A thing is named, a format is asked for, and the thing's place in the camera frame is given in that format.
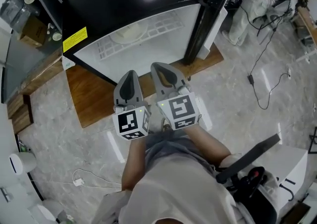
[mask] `white cabinet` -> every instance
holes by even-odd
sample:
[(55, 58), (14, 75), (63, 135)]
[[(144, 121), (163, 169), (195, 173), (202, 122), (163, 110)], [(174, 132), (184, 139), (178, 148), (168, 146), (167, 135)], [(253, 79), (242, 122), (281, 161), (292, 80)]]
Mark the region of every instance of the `white cabinet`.
[(205, 42), (204, 45), (201, 47), (201, 49), (198, 52), (197, 57), (201, 58), (201, 59), (205, 59), (209, 52), (210, 52), (210, 47), (213, 44), (214, 39), (216, 38), (216, 35), (220, 29), (220, 26), (222, 25), (225, 17), (227, 16), (228, 12), (227, 10), (223, 7), (217, 17), (216, 22), (214, 23), (214, 25), (212, 26)]
[(280, 185), (278, 207), (281, 209), (302, 187), (306, 166), (307, 150), (285, 145), (276, 145), (257, 161), (278, 178)]

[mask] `yellow warning label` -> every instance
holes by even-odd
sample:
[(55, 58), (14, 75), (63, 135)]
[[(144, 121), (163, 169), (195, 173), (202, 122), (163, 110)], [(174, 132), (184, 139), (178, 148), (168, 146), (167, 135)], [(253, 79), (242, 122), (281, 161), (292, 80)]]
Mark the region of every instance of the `yellow warning label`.
[(80, 43), (82, 40), (86, 39), (88, 37), (87, 35), (87, 28), (84, 27), (83, 29), (79, 30), (72, 36), (68, 37), (63, 42), (63, 51), (66, 52), (70, 48), (74, 47), (76, 44)]

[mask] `marble floor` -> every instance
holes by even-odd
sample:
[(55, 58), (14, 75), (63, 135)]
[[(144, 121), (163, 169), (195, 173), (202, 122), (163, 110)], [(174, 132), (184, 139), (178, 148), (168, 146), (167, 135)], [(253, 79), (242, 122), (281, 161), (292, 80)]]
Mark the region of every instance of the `marble floor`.
[[(254, 30), (241, 47), (230, 45), (218, 34), (215, 44), (224, 61), (192, 76), (190, 84), (204, 101), (211, 118), (210, 133), (233, 153), (245, 153), (256, 143), (279, 133), (285, 145), (308, 149), (308, 135), (317, 125), (317, 56), (310, 63), (295, 62), (302, 54), (288, 23), (279, 26), (254, 72), (259, 103), (266, 106), (269, 89), (282, 73), (291, 69), (291, 79), (281, 78), (272, 92), (267, 110), (258, 107), (248, 82), (255, 60), (264, 45), (256, 41)], [(155, 96), (148, 98), (154, 103)], [(89, 173), (77, 171), (88, 187), (72, 184), (73, 172), (82, 168), (112, 182), (120, 182), (129, 142), (116, 136), (111, 117), (82, 129), (71, 99), (65, 72), (47, 82), (31, 96), (35, 123), (20, 133), (38, 161), (32, 171), (36, 185), (45, 198), (59, 201), (67, 214), (79, 224), (88, 224), (105, 194), (117, 191)], [(152, 106), (151, 129), (158, 130), (161, 116)], [(317, 155), (309, 155), (306, 179), (296, 194), (300, 199), (316, 176)], [(284, 214), (295, 203), (288, 203)]]

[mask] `white pants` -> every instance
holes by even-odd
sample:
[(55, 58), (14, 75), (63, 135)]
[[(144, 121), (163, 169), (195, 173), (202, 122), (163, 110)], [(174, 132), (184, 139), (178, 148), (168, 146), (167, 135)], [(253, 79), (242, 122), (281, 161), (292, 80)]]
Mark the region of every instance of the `white pants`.
[(232, 43), (238, 45), (241, 45), (244, 42), (248, 33), (247, 27), (249, 25), (248, 16), (241, 7), (247, 11), (249, 21), (252, 23), (255, 18), (266, 14), (269, 3), (267, 0), (243, 0), (241, 6), (233, 16), (229, 32), (229, 38)]

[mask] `black handle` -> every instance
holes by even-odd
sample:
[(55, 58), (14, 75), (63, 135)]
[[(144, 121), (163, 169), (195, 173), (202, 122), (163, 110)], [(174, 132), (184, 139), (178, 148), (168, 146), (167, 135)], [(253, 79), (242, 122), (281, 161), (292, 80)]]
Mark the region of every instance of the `black handle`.
[(294, 193), (293, 193), (293, 191), (291, 191), (289, 188), (286, 188), (283, 184), (280, 184), (279, 187), (281, 187), (281, 188), (283, 188), (284, 190), (287, 190), (289, 193), (291, 193), (292, 198), (289, 199), (288, 202), (293, 201), (293, 199), (294, 199)]
[(225, 184), (227, 179), (237, 174), (240, 170), (244, 169), (252, 162), (254, 162), (258, 157), (264, 154), (268, 149), (274, 146), (280, 139), (277, 134), (272, 137), (265, 139), (264, 141), (255, 145), (249, 152), (237, 160), (234, 164), (225, 169), (225, 171), (219, 173), (216, 176), (218, 183)]

